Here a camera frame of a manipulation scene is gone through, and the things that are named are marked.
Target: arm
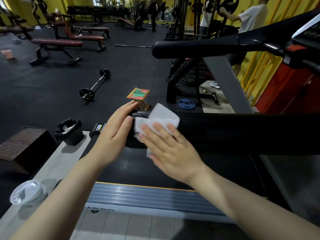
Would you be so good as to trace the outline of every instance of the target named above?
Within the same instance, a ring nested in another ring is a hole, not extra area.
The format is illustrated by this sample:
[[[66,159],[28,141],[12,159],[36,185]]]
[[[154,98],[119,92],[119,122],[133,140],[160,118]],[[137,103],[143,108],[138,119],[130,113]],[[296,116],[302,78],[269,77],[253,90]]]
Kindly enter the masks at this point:
[[[119,108],[108,120],[92,150],[65,177],[11,240],[69,240],[92,187],[102,170],[125,146],[137,103]]]
[[[168,176],[184,182],[218,207],[252,239],[320,239],[320,228],[280,206],[221,177],[207,167],[194,147],[168,124],[175,139],[161,126],[147,125],[140,139],[152,151],[150,159]]]
[[[227,10],[224,8],[224,7],[221,7],[220,8],[220,13],[225,15],[228,19],[230,19],[232,22],[235,22],[235,21],[238,21],[240,20],[241,21],[241,18],[239,17],[239,15],[233,15],[233,14],[230,14],[229,12],[227,12]]]

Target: white t-shirt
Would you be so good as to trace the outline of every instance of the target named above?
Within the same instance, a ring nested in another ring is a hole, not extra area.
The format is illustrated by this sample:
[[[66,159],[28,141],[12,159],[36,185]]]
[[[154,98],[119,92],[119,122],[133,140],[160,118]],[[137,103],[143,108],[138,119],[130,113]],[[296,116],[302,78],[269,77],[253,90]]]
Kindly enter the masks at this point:
[[[209,27],[209,24],[211,21],[211,16],[212,16],[212,13],[208,13],[208,12],[204,11],[200,26]]]
[[[239,33],[262,27],[267,18],[267,14],[268,9],[266,4],[252,6],[243,13],[240,13],[239,17],[242,21],[242,25],[239,29]]]

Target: hand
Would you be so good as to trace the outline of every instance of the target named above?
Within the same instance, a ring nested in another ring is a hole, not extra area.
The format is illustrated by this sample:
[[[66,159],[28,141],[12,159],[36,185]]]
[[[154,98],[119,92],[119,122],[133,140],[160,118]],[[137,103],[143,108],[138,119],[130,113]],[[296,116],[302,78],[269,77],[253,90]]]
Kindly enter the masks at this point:
[[[106,166],[116,160],[125,147],[133,118],[128,114],[136,108],[137,102],[131,102],[118,108],[109,118],[98,140],[90,151],[102,165]]]
[[[224,7],[221,7],[221,8],[219,9],[219,12],[220,12],[221,14],[226,14],[226,13],[227,13],[227,11],[226,11],[226,9],[225,9]]]
[[[168,124],[167,128],[175,139],[160,123],[154,123],[153,128],[161,136],[146,124],[142,125],[142,130],[146,135],[140,134],[141,141],[154,154],[149,158],[169,177],[190,184],[194,177],[201,174],[206,167],[199,154],[174,125]]]

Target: treadmill handrail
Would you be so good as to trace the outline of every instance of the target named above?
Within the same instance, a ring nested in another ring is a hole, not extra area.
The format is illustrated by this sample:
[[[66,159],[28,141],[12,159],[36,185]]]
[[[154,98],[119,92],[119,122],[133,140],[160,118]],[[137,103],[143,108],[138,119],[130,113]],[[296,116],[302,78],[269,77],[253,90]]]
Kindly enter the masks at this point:
[[[264,43],[284,46],[297,31],[316,15],[312,10],[262,28],[207,40],[161,41],[152,47],[157,59],[221,56],[240,52],[266,51]]]

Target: left hand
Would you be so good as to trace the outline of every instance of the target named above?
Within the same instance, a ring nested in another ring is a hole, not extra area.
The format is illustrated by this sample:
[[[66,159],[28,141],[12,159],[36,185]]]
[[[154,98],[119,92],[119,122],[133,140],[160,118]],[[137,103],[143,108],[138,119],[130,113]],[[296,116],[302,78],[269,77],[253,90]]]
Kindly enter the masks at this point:
[[[118,108],[109,118],[99,138],[90,151],[93,158],[97,158],[103,166],[116,160],[125,147],[133,118],[128,114],[136,108],[137,102],[131,102]]]
[[[224,7],[221,7],[221,8],[219,9],[219,12],[220,12],[221,14],[226,14],[226,13],[227,13],[227,11],[226,11],[226,9],[225,9]]]

